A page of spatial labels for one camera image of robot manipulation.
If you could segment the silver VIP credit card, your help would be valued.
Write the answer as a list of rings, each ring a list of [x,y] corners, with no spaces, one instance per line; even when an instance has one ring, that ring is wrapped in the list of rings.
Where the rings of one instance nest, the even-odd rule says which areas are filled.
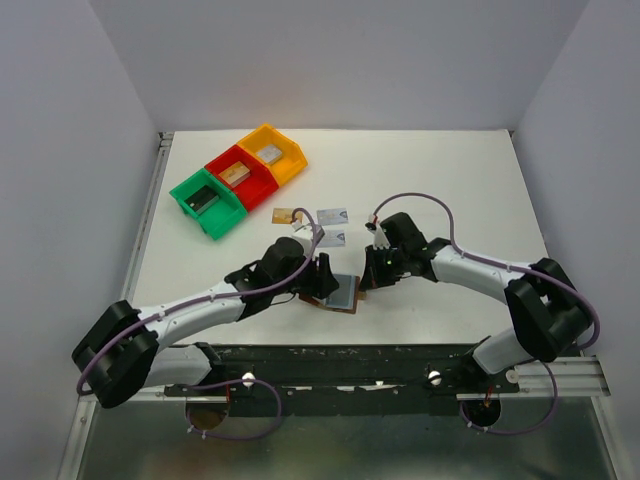
[[[317,221],[321,226],[341,225],[349,222],[348,211],[343,207],[319,209],[316,214]]]

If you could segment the gold credit card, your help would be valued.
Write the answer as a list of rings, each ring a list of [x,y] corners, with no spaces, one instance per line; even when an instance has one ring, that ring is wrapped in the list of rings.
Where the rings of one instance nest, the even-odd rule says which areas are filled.
[[[301,211],[294,211],[293,208],[274,208],[272,212],[273,224],[292,224],[295,222],[302,223],[304,221],[304,214]]]

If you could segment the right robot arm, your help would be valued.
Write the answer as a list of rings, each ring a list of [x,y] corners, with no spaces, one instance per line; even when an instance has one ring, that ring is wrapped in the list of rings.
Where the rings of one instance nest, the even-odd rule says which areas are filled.
[[[509,266],[464,253],[451,239],[427,240],[404,212],[383,221],[371,216],[366,228],[374,242],[365,248],[362,291],[420,277],[470,289],[507,307],[512,326],[466,354],[463,370],[471,376],[494,376],[530,361],[551,362],[595,326],[595,314],[554,260]]]

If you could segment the brown leather card holder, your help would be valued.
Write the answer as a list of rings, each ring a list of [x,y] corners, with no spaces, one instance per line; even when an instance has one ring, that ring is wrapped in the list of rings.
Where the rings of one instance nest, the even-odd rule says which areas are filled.
[[[335,274],[338,281],[338,289],[327,298],[318,299],[310,295],[300,294],[299,299],[316,308],[337,313],[355,314],[358,301],[364,299],[366,294],[359,291],[360,277],[347,274]]]

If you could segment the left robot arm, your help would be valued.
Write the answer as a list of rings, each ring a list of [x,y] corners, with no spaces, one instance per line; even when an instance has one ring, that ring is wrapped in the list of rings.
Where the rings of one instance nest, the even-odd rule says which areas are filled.
[[[143,387],[156,356],[178,341],[254,316],[281,294],[324,300],[338,287],[328,254],[305,252],[299,241],[280,237],[262,258],[201,293],[144,308],[117,301],[71,354],[80,371],[76,391],[95,395],[104,408],[119,406]]]

